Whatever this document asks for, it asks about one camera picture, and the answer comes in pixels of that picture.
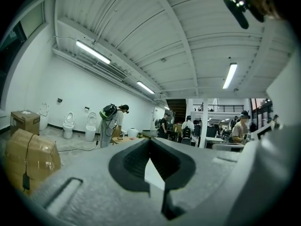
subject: fluorescent light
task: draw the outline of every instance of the fluorescent light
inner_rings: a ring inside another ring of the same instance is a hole
[[[91,55],[94,55],[96,58],[99,58],[101,61],[105,62],[106,64],[110,64],[111,60],[109,60],[107,57],[101,55],[99,52],[97,52],[95,49],[91,48],[87,44],[84,44],[83,42],[77,40],[76,45],[79,46],[80,48],[84,49]]]
[[[146,87],[146,85],[144,85],[141,81],[138,81],[137,84],[140,85],[141,87],[143,87],[144,89],[146,89],[151,94],[155,94],[154,91],[152,91],[150,88]]]
[[[229,69],[229,73],[228,73],[228,76],[227,76],[227,79],[225,81],[225,84],[223,86],[223,89],[227,89],[231,83],[231,80],[235,74],[235,71],[236,71],[236,68],[237,68],[237,64],[236,63],[231,63],[230,64],[230,69]]]

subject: computer monitor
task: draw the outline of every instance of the computer monitor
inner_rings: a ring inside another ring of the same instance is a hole
[[[267,124],[264,127],[261,127],[260,129],[254,131],[251,134],[251,138],[253,138],[254,140],[261,140],[262,137],[271,130],[272,130],[272,128],[271,128],[270,124]]]

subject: person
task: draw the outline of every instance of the person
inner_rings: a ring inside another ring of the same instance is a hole
[[[242,143],[244,135],[248,133],[248,119],[250,119],[248,112],[243,111],[240,115],[240,121],[237,122],[232,129],[232,139],[234,143]]]
[[[160,133],[159,133],[160,138],[166,138],[168,117],[169,114],[165,113],[164,117],[160,121]]]
[[[278,115],[274,115],[274,119],[270,122],[272,130],[275,130],[275,129],[279,128],[279,124],[277,123],[277,118],[278,117],[279,117]]]
[[[188,115],[186,117],[186,121],[182,124],[182,131],[184,128],[188,127],[191,131],[190,135],[192,135],[192,132],[194,131],[194,124],[191,122],[191,116]]]
[[[234,117],[234,120],[231,121],[231,130],[233,130],[233,127],[234,127],[235,124],[237,123],[237,119],[238,119],[238,117],[235,116],[235,117]]]
[[[252,132],[254,132],[256,130],[257,130],[257,127],[256,127],[256,124],[253,121],[253,122],[251,122],[251,125],[250,125],[250,132],[252,133]]]
[[[100,123],[100,148],[108,147],[111,141],[113,130],[119,130],[121,133],[121,126],[123,121],[123,113],[128,113],[128,105],[121,105],[118,107],[116,114],[109,121],[102,120]]]

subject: black shirt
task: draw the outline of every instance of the black shirt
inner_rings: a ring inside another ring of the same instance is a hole
[[[164,131],[163,127],[162,127],[162,124],[164,123],[164,126],[165,126],[165,130],[167,130],[167,120],[164,119],[164,117],[161,119],[161,122],[160,122],[160,131]]]

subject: white toilet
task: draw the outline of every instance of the white toilet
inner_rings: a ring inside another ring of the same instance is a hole
[[[49,106],[47,103],[42,103],[39,109],[40,115],[40,130],[45,130],[49,121]]]
[[[96,133],[96,114],[91,112],[87,118],[85,137],[87,141],[93,141]]]
[[[72,137],[72,130],[75,126],[75,117],[72,112],[65,115],[65,121],[63,123],[64,138],[69,139]]]

